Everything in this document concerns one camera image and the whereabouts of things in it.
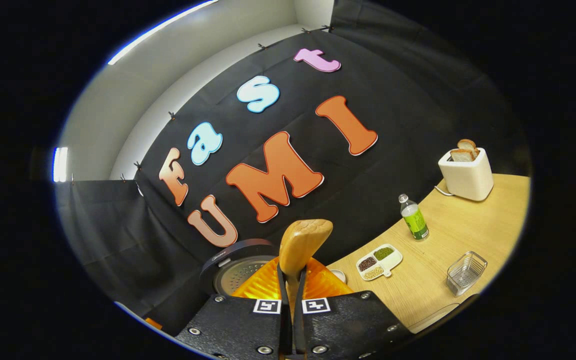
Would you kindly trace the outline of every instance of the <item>light blue letter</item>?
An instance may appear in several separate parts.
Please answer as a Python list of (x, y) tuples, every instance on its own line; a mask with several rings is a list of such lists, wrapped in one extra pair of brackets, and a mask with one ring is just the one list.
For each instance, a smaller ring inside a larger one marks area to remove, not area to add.
[(247, 108), (251, 112), (260, 113), (279, 99), (279, 88), (270, 84), (270, 79), (266, 76), (258, 75), (241, 85), (237, 91), (237, 99), (248, 103)]
[(190, 151), (192, 163), (196, 166), (205, 163), (211, 153), (221, 148), (223, 139), (222, 134), (216, 133), (209, 122), (197, 125), (188, 137), (188, 149), (192, 149)]

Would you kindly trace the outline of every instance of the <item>foam letter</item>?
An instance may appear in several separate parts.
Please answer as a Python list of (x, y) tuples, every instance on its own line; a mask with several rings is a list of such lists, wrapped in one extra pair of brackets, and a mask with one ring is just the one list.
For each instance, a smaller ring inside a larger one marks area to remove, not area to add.
[(333, 73), (341, 69), (341, 63), (337, 60), (326, 61), (320, 57), (324, 52), (322, 50), (308, 50), (307, 48), (302, 48), (294, 56), (293, 60), (296, 62), (305, 61), (309, 66), (323, 71), (324, 73)]
[(237, 228), (235, 228), (235, 225), (231, 223), (230, 219), (224, 215), (222, 210), (215, 205), (215, 196), (212, 194), (206, 196), (206, 198), (201, 201), (201, 209), (209, 212), (225, 230), (223, 235), (215, 234), (215, 231), (203, 221), (202, 214), (199, 210), (190, 212), (190, 215), (188, 215), (188, 223), (197, 228), (206, 240), (220, 248), (228, 248), (228, 246), (231, 246), (237, 241)]
[(377, 132), (368, 130), (346, 106), (346, 98), (337, 95), (322, 102), (315, 114), (327, 117), (348, 141), (348, 151), (355, 157), (370, 149), (377, 142)]
[(276, 205), (268, 205), (262, 198), (273, 200), (287, 207), (290, 205), (286, 183), (292, 186), (292, 196), (303, 198), (324, 182), (321, 173), (313, 172), (290, 144), (288, 132), (272, 135), (263, 144), (263, 155), (268, 172), (247, 164), (237, 164), (226, 175), (226, 183), (238, 187), (250, 205), (256, 210), (256, 220), (266, 223), (277, 216)]
[(174, 203), (181, 207), (184, 202), (186, 194), (188, 194), (188, 185), (178, 182), (177, 179), (183, 180), (184, 169), (181, 168), (179, 162), (179, 150), (176, 147), (170, 148), (166, 161), (164, 162), (161, 170), (159, 171), (159, 180), (163, 180), (170, 192), (174, 195)]
[(266, 76), (258, 75), (239, 87), (237, 99), (248, 103), (247, 109), (251, 112), (260, 113), (279, 99), (279, 88), (270, 84)]
[(218, 134), (213, 129), (209, 122), (202, 122), (192, 130), (188, 137), (188, 149), (190, 151), (190, 159), (196, 166), (205, 163), (210, 157), (211, 153), (219, 150), (222, 146), (222, 134)]

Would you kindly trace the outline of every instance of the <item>green label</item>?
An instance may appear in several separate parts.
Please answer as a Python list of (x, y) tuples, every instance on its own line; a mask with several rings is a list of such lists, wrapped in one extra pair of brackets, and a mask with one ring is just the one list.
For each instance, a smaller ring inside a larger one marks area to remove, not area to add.
[(403, 216), (403, 218), (415, 239), (420, 240), (427, 235), (428, 226), (426, 226), (421, 210), (417, 209), (414, 214)]

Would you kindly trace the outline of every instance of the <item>white divided tray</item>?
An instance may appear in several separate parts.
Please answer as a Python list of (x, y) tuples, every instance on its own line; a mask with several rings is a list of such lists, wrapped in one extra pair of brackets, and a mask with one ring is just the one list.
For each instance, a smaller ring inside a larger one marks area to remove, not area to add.
[[(381, 260), (377, 260), (377, 257), (375, 256), (375, 253), (383, 248), (390, 248), (392, 249), (392, 253), (389, 253), (388, 256), (384, 257)], [(367, 269), (364, 269), (364, 271), (361, 271), (359, 268), (359, 264), (361, 264), (362, 262), (364, 262), (364, 260), (372, 258), (374, 260), (374, 264), (371, 265), (370, 267), (368, 267)], [(357, 268), (357, 271), (359, 272), (359, 275), (361, 276), (361, 278), (363, 280), (366, 281), (371, 281), (371, 280), (375, 280), (377, 278), (379, 278), (379, 276), (386, 276), (387, 278), (389, 276), (392, 275), (391, 273), (391, 269), (393, 269), (394, 267), (396, 267), (398, 264), (400, 264), (400, 262), (402, 262), (403, 259), (403, 255), (402, 253), (400, 253), (400, 251), (398, 251), (396, 248), (394, 248), (394, 246), (392, 246), (391, 244), (382, 244), (382, 246), (379, 246), (378, 248), (375, 248), (373, 251), (370, 251), (370, 253), (368, 253), (368, 255), (362, 257), (361, 259), (359, 259), (357, 261), (357, 264), (355, 264), (355, 267)]]

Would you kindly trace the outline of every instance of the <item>letter m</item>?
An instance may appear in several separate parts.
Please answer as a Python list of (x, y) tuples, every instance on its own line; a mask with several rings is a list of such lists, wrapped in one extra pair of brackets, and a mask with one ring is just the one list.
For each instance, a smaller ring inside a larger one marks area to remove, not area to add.
[(292, 187), (292, 196), (303, 198), (324, 182), (321, 173), (314, 172), (295, 152), (288, 132), (278, 132), (263, 144), (268, 172), (247, 164), (237, 164), (226, 175), (226, 183), (234, 185), (256, 210), (256, 220), (266, 223), (279, 214), (276, 205), (269, 205), (262, 196), (284, 207), (290, 205), (285, 180)]

